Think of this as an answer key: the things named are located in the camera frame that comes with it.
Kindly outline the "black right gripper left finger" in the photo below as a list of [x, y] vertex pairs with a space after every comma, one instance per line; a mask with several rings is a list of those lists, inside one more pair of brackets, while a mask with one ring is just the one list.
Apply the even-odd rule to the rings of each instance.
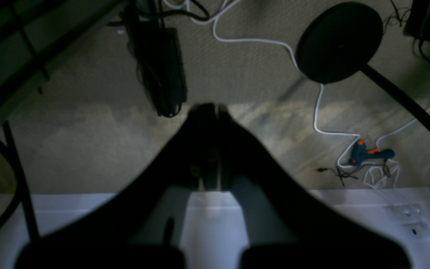
[[180, 249], [195, 191], [217, 188], [218, 118], [193, 106], [179, 131], [125, 189], [79, 220], [29, 243], [17, 269], [185, 269]]

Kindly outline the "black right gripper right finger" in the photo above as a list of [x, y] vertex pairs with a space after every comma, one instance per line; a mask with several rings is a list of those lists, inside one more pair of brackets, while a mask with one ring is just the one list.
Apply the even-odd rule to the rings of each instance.
[[253, 134], [218, 107], [221, 188], [242, 209], [241, 269], [410, 269], [398, 243], [346, 218], [297, 184]]

